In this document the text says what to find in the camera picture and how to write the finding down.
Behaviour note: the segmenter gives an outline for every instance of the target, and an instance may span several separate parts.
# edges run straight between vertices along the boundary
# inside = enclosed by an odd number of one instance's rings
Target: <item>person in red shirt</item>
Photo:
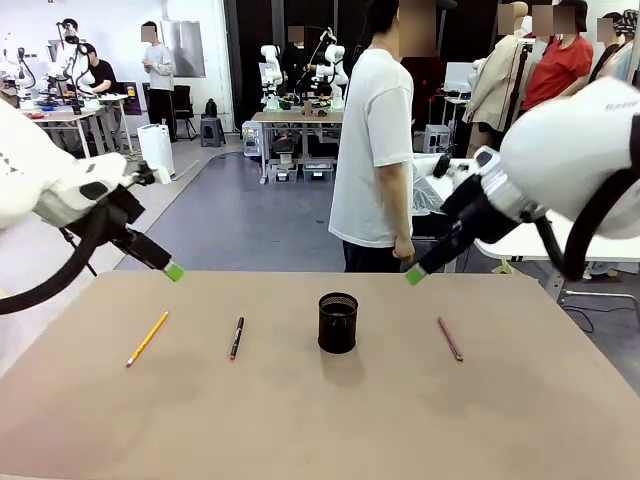
[[[563,0],[559,7],[575,9],[576,33],[565,33],[549,45],[527,87],[524,111],[558,96],[571,96],[589,83],[593,47],[580,36],[587,31],[587,3]]]

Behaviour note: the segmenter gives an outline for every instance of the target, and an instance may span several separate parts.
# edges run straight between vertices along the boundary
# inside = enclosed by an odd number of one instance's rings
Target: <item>black mesh pen cup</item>
[[[347,353],[356,346],[358,301],[346,293],[330,293],[320,299],[318,345],[325,352]]]

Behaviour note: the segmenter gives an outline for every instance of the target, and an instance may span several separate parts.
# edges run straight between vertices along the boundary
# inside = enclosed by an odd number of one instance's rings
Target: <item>black bag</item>
[[[218,105],[213,101],[213,98],[210,98],[207,102],[207,106],[204,108],[204,115],[202,116],[218,118]]]

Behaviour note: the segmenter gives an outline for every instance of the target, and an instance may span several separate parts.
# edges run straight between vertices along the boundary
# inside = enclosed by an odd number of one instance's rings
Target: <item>marker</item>
[[[162,315],[162,318],[158,320],[158,323],[156,323],[156,326],[153,327],[151,332],[149,332],[149,335],[147,335],[147,338],[144,339],[144,342],[142,342],[142,344],[138,347],[138,350],[136,350],[136,352],[131,356],[131,358],[127,362],[127,368],[129,368],[133,364],[133,362],[136,361],[136,358],[138,358],[138,355],[142,353],[144,348],[151,341],[153,336],[156,334],[156,332],[162,326],[162,324],[164,323],[164,321],[167,319],[168,316],[169,316],[169,312],[164,312],[164,315]]]
[[[449,333],[449,329],[447,329],[447,326],[444,324],[444,320],[442,320],[442,317],[438,317],[438,325],[440,325],[440,330],[442,330],[442,334],[447,340],[451,353],[453,353],[455,359],[459,362],[464,362],[464,357],[462,356],[462,353],[460,353],[460,350],[458,350],[458,347],[456,347],[456,342],[454,342],[453,337]]]
[[[242,336],[242,329],[244,328],[244,317],[238,319],[238,326],[236,327],[236,337],[233,340],[233,347],[231,347],[230,360],[235,360],[238,354],[238,347],[240,346],[240,337]]]

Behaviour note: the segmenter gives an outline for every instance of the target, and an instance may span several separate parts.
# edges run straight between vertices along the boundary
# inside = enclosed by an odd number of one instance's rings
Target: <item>black trousers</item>
[[[400,260],[393,248],[369,248],[342,242],[345,273],[399,273]]]
[[[173,110],[173,92],[169,90],[149,90],[149,122],[162,125],[164,119],[169,129],[169,138],[172,142],[176,139],[176,116]]]

